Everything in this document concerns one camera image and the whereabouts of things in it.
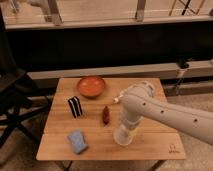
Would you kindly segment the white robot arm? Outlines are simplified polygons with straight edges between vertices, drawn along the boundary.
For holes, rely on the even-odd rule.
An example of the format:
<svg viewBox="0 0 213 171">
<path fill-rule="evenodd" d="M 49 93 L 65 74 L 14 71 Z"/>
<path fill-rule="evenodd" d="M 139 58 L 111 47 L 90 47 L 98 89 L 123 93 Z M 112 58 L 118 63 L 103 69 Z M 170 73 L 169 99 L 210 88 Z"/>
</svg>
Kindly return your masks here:
<svg viewBox="0 0 213 171">
<path fill-rule="evenodd" d="M 146 117 L 213 145 L 213 113 L 163 102 L 154 98 L 155 88 L 147 81 L 121 91 L 121 124 L 114 131 L 117 144 L 129 145 L 134 131 Z"/>
</svg>

